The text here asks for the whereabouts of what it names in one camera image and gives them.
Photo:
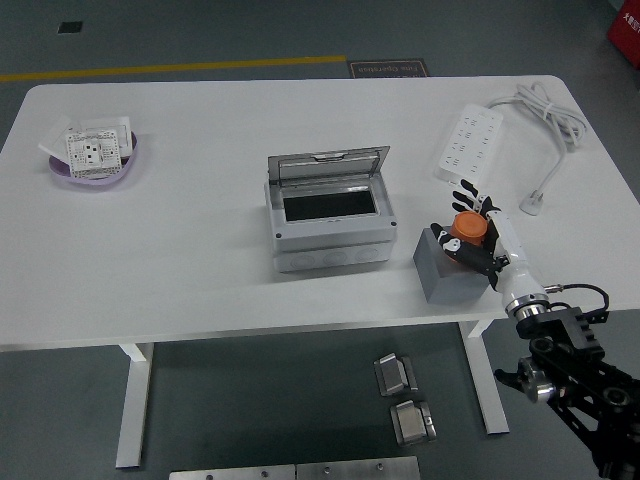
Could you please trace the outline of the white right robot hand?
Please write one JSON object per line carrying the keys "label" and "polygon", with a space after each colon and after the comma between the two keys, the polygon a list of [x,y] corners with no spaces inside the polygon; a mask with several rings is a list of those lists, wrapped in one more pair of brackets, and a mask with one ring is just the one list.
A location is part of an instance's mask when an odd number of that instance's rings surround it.
{"label": "white right robot hand", "polygon": [[550,308],[548,294],[531,272],[529,261],[509,217],[493,205],[469,181],[460,181],[453,193],[452,207],[458,213],[478,214],[487,223],[483,244],[474,245],[452,235],[437,223],[433,235],[451,259],[485,275],[492,288],[502,295],[505,313],[523,318],[545,313]]}

